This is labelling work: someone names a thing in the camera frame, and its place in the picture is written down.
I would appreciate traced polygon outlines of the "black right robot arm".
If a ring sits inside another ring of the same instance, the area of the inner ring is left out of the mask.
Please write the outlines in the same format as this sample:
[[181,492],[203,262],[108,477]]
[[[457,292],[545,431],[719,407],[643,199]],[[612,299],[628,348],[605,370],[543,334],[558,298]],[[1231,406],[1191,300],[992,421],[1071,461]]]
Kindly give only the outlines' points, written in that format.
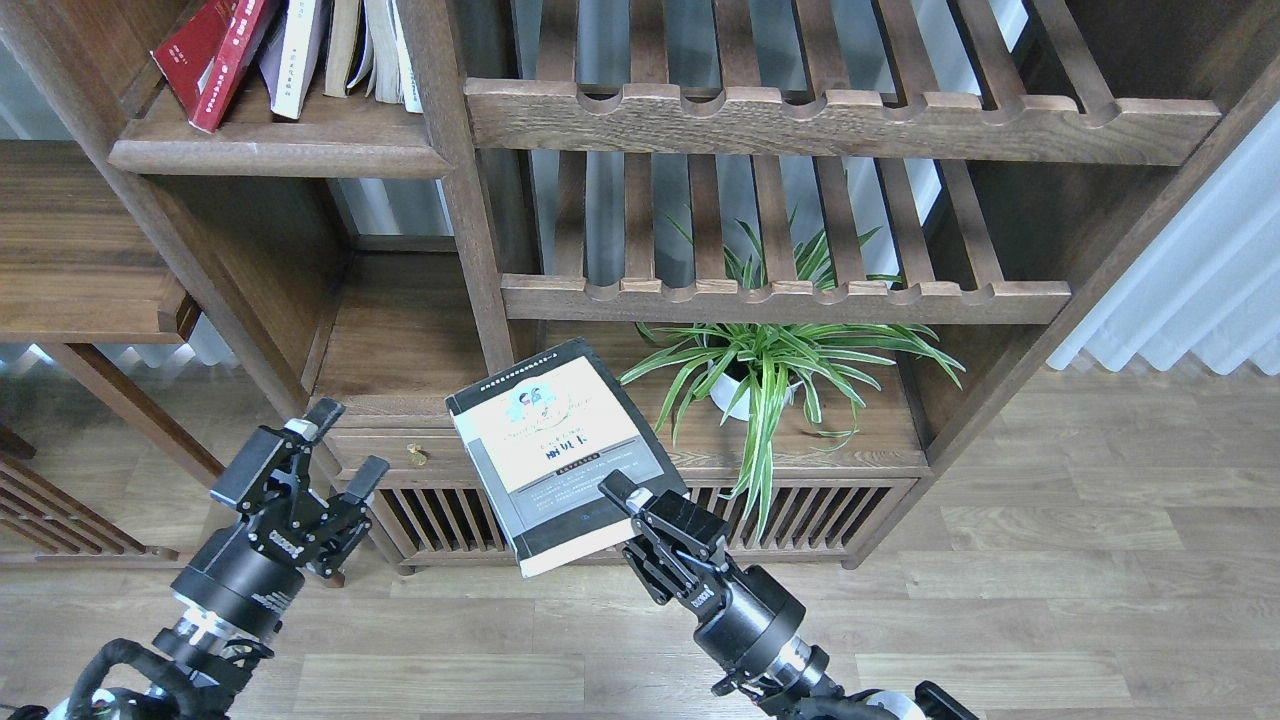
[[826,671],[829,657],[797,629],[804,605],[764,568],[741,569],[726,551],[728,524],[682,495],[655,495],[612,471],[602,493],[637,536],[623,556],[658,605],[677,600],[698,619],[695,643],[723,670],[712,692],[745,694],[777,719],[973,719],[933,682],[913,696],[868,689],[846,694]]

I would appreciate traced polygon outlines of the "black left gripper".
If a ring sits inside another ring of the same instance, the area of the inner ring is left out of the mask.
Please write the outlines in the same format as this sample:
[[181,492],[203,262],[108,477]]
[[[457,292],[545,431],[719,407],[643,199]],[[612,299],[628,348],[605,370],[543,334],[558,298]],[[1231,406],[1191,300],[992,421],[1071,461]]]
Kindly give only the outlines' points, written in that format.
[[389,462],[367,456],[343,493],[310,489],[315,445],[346,406],[321,398],[280,429],[259,427],[218,478],[210,495],[242,511],[218,530],[172,583],[191,611],[266,641],[298,594],[308,569],[332,578],[369,533],[369,497]]

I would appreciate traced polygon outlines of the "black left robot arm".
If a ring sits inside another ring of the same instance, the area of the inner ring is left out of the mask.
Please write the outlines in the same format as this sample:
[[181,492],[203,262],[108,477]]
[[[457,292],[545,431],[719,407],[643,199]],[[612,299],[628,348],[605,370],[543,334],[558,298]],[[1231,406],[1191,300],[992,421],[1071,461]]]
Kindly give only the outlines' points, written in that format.
[[367,457],[330,498],[310,483],[314,450],[344,410],[323,398],[280,429],[257,428],[211,491],[238,520],[214,532],[173,582],[180,620],[150,648],[108,642],[67,700],[14,706],[12,717],[224,719],[273,656],[305,573],[332,579],[371,527],[369,497],[388,471],[384,459]]

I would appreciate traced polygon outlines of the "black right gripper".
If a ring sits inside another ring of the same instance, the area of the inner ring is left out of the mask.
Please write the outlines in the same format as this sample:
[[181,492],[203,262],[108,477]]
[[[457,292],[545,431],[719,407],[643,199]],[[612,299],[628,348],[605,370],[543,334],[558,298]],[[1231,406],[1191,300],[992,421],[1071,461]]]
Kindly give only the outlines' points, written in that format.
[[[637,486],[622,471],[612,471],[599,489],[653,536],[623,546],[646,592],[658,605],[676,600],[695,615],[694,641],[722,669],[744,676],[804,673],[806,644],[797,629],[805,606],[764,568],[742,570],[726,553],[727,521],[672,489],[657,495]],[[676,551],[675,562],[664,565],[654,547],[660,542],[685,553]]]

